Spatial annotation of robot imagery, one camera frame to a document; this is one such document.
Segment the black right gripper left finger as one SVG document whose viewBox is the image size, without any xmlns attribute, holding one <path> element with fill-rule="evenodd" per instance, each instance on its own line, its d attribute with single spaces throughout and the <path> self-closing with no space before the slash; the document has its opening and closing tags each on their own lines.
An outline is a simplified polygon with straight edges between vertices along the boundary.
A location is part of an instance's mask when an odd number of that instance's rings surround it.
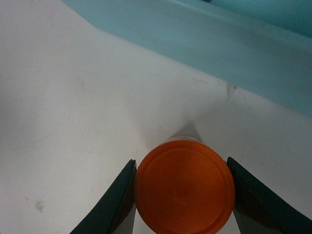
<svg viewBox="0 0 312 234">
<path fill-rule="evenodd" d="M 131 234 L 136 214 L 136 171 L 136 161 L 129 160 L 102 198 L 71 233 Z"/>
</svg>

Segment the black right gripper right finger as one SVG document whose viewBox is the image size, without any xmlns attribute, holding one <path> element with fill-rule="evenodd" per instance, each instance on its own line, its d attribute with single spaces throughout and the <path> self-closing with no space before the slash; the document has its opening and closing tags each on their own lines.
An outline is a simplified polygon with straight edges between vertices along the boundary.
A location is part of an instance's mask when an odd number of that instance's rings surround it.
<svg viewBox="0 0 312 234">
<path fill-rule="evenodd" d="M 233 158 L 234 216 L 242 234 L 310 234 L 312 220 L 297 211 Z"/>
</svg>

